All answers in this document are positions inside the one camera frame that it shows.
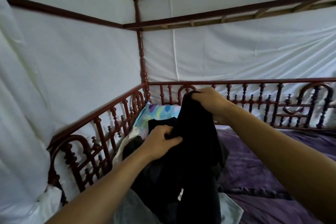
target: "forearm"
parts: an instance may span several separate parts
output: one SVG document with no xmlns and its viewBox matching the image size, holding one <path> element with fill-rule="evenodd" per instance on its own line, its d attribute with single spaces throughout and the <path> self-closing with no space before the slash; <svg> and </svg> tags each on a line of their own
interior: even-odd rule
<svg viewBox="0 0 336 224">
<path fill-rule="evenodd" d="M 106 224 L 140 171 L 150 162 L 140 147 L 117 169 L 65 205 L 46 224 Z"/>
<path fill-rule="evenodd" d="M 241 140 L 281 184 L 320 220 L 336 221 L 336 163 L 237 106 L 222 112 Z"/>
</svg>

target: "pillow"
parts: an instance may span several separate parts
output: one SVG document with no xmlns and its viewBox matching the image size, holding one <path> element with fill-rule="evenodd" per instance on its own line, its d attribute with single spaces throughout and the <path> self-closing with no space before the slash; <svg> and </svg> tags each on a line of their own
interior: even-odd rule
<svg viewBox="0 0 336 224">
<path fill-rule="evenodd" d="M 145 139 L 148 136 L 148 121 L 152 119 L 166 120 L 179 115 L 179 105 L 152 105 L 147 104 L 135 120 L 133 127 L 139 128 L 139 136 Z"/>
</svg>

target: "hand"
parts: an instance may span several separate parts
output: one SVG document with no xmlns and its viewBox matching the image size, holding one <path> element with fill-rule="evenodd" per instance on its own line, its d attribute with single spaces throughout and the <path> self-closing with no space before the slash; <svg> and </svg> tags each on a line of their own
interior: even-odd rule
<svg viewBox="0 0 336 224">
<path fill-rule="evenodd" d="M 165 139 L 165 134 L 169 134 L 172 128 L 167 125 L 156 126 L 140 146 L 139 149 L 150 158 L 150 161 L 161 158 L 170 148 L 182 142 L 182 137 Z"/>
<path fill-rule="evenodd" d="M 215 121 L 227 124 L 224 114 L 227 113 L 231 107 L 236 105 L 225 99 L 212 87 L 197 91 L 199 93 L 192 94 L 191 98 L 200 102 L 205 110 L 211 112 Z"/>
</svg>

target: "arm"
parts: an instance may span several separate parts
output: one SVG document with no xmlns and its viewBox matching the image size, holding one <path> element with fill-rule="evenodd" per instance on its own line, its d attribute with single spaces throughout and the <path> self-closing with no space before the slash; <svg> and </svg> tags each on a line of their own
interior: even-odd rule
<svg viewBox="0 0 336 224">
<path fill-rule="evenodd" d="M 336 223 L 336 162 L 262 122 L 212 88 L 192 98 L 228 124 L 280 183 L 325 223 Z"/>
<path fill-rule="evenodd" d="M 172 127 L 157 126 L 120 166 L 65 205 L 46 224 L 106 224 L 141 170 L 162 157 L 182 138 L 165 140 Z"/>
</svg>

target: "light blue fabric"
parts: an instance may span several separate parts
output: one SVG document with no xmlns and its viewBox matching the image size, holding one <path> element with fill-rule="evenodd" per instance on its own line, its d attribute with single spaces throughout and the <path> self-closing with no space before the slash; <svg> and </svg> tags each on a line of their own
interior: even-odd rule
<svg viewBox="0 0 336 224">
<path fill-rule="evenodd" d="M 219 193 L 221 224 L 238 224 L 243 209 L 225 193 Z M 129 190 L 115 212 L 112 224 L 162 224 L 159 219 L 146 207 L 138 195 Z"/>
<path fill-rule="evenodd" d="M 176 117 L 180 113 L 179 105 L 152 105 L 147 103 L 135 120 L 133 127 L 140 130 L 139 136 L 145 139 L 148 136 L 148 121 L 152 119 L 166 120 Z"/>
</svg>

